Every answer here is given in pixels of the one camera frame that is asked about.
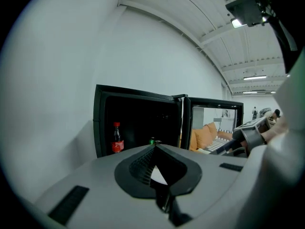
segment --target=ceiling light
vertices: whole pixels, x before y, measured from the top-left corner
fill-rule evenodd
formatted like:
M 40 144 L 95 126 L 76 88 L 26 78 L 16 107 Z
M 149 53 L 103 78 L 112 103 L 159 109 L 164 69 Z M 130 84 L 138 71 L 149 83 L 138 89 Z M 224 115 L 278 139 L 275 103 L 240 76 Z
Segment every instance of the ceiling light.
M 263 79 L 267 78 L 266 75 L 258 75 L 258 76 L 250 76 L 250 77 L 244 77 L 244 80 L 254 80 L 254 79 Z
M 244 25 L 241 24 L 240 21 L 239 21 L 238 19 L 232 19 L 232 20 L 231 20 L 231 23 L 232 23 L 232 25 L 233 25 L 234 28 L 238 28 L 238 27 L 241 27 L 241 26 L 244 26 L 244 25 L 245 25 L 245 24 L 244 24 Z

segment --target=striped cushion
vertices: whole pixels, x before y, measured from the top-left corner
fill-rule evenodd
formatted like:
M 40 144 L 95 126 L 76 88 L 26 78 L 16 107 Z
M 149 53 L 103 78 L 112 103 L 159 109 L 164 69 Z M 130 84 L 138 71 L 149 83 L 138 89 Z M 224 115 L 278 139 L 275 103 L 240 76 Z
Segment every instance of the striped cushion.
M 226 133 L 233 133 L 233 132 L 231 132 L 231 131 L 222 130 L 222 129 L 218 129 L 218 131 L 221 131 L 221 132 L 226 132 Z
M 216 137 L 213 141 L 213 143 L 209 146 L 207 146 L 204 150 L 208 151 L 208 152 L 213 152 L 216 149 L 222 147 L 223 145 L 225 145 L 228 142 L 227 139 L 224 138 L 220 138 L 220 137 Z

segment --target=coca-cola bottle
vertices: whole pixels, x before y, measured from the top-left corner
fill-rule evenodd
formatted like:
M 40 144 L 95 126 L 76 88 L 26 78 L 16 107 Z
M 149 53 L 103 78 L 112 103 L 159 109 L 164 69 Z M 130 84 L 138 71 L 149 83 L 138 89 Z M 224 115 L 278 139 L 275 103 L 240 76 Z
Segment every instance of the coca-cola bottle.
M 114 134 L 111 142 L 112 150 L 115 153 L 119 153 L 124 149 L 124 141 L 122 140 L 119 131 L 120 122 L 113 122 L 113 126 L 114 126 Z

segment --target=white panel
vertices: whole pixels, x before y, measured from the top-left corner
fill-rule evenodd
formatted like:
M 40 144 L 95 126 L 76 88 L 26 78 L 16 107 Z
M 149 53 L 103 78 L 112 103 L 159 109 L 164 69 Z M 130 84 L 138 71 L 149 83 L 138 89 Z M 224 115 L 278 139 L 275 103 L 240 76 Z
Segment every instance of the white panel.
M 227 64 L 235 64 L 245 62 L 247 58 L 247 45 L 242 41 L 240 32 L 244 30 L 244 27 L 237 28 L 237 30 L 230 31 L 222 37 L 223 42 L 226 45 L 226 50 L 231 56 L 231 60 L 227 61 Z
M 223 4 L 224 0 L 194 0 L 195 3 L 200 7 L 200 9 L 204 12 L 207 18 L 212 22 L 213 26 L 217 29 L 221 26 L 226 25 L 228 22 L 224 20 L 219 7 L 216 7 L 215 4 Z M 224 10 L 225 6 L 221 9 L 222 14 L 226 11 Z
M 224 20 L 223 25 L 229 24 L 231 22 L 232 16 L 228 16 L 229 11 L 226 9 L 225 5 L 227 2 L 225 0 L 210 0 L 213 3 L 213 6 L 217 9 L 218 13 L 221 14 L 222 19 Z
M 142 5 L 141 3 L 137 3 L 137 2 L 134 2 L 134 1 L 121 1 L 121 5 L 126 5 L 126 6 L 129 6 L 129 7 L 132 7 L 132 8 L 140 9 L 142 11 L 145 11 L 145 12 L 148 12 L 148 13 L 150 13 L 152 15 L 155 15 L 155 16 L 161 18 L 161 19 L 164 19 L 165 21 L 167 21 L 168 23 L 173 25 L 175 28 L 179 29 L 180 31 L 183 31 L 181 36 L 183 36 L 183 34 L 185 34 L 193 42 L 195 42 L 197 45 L 199 44 L 199 41 L 196 39 L 196 37 L 194 37 L 192 32 L 190 32 L 188 29 L 183 27 L 183 25 L 178 23 L 176 20 L 172 19 L 171 17 L 169 17 L 166 14 L 163 14 L 159 10 L 153 9 L 153 8 L 151 8 L 149 6 Z
M 231 32 L 236 32 L 241 29 L 242 29 L 242 27 L 234 28 L 233 25 L 231 23 L 229 23 L 229 24 L 226 24 L 226 25 L 204 35 L 203 37 L 201 37 L 199 39 L 199 41 L 201 42 L 201 45 L 204 46 L 218 38 L 224 37 L 225 35 L 227 35 Z
M 248 80 L 248 81 L 250 81 L 251 83 L 277 82 L 277 81 L 282 82 L 282 81 L 286 80 L 286 78 L 287 78 L 286 76 L 278 76 L 278 77 L 267 77 L 264 79 Z M 232 84 L 248 83 L 248 81 L 241 79 L 241 80 L 236 80 L 236 81 L 230 81 L 229 84 L 232 85 Z
M 206 49 L 213 52 L 213 54 L 217 58 L 221 67 L 223 67 L 223 66 L 227 65 L 229 62 L 231 62 L 229 54 L 221 39 L 217 39 L 217 40 L 205 45 L 204 50 L 206 50 Z
M 203 12 L 190 0 L 130 0 L 158 10 L 190 30 L 198 38 L 213 29 Z
M 233 84 L 232 86 L 234 88 L 239 87 L 250 87 L 250 89 L 264 89 L 266 86 L 274 86 L 277 88 L 280 86 L 283 82 L 275 81 L 275 82 L 257 82 L 257 83 L 240 83 L 240 84 Z
M 248 33 L 250 60 L 262 60 L 281 57 L 282 52 L 269 24 L 245 28 Z
M 281 58 L 257 60 L 257 61 L 239 63 L 239 64 L 223 67 L 222 70 L 226 72 L 226 71 L 239 70 L 239 69 L 245 70 L 249 68 L 259 68 L 259 67 L 268 67 L 268 66 L 274 67 L 275 65 L 278 64 L 283 66 L 284 60 Z
M 241 93 L 250 90 L 266 90 L 266 91 L 276 91 L 280 85 L 265 85 L 265 86 L 244 86 L 232 88 L 233 92 Z
M 251 62 L 251 63 L 244 63 L 242 65 L 251 66 L 251 67 L 250 68 L 241 68 L 238 70 L 224 71 L 224 74 L 226 75 L 227 79 L 229 79 L 229 81 L 242 80 L 244 77 L 249 77 L 249 76 L 253 76 L 253 75 L 267 75 L 267 77 L 280 77 L 279 80 L 281 80 L 281 81 L 283 79 L 285 79 L 285 69 L 284 69 L 283 64 L 270 64 L 270 65 L 266 65 L 266 66 L 260 65 L 257 67 L 252 67 L 253 63 Z M 239 66 L 239 65 L 224 67 L 224 68 L 222 68 L 222 70 L 225 70 L 226 68 L 230 68 L 230 67 L 237 67 L 237 66 Z
M 220 118 L 221 114 L 219 114 L 220 109 L 213 109 L 213 108 L 204 108 L 204 119 L 203 125 L 209 124 L 214 122 L 214 118 Z

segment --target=bottle label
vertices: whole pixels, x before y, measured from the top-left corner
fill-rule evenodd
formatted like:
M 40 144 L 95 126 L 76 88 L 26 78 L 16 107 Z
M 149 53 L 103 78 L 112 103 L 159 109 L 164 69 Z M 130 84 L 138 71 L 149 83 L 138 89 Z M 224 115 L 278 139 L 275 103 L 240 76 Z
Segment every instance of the bottle label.
M 115 153 L 119 153 L 124 149 L 124 141 L 113 142 L 111 144 L 112 144 L 112 150 Z

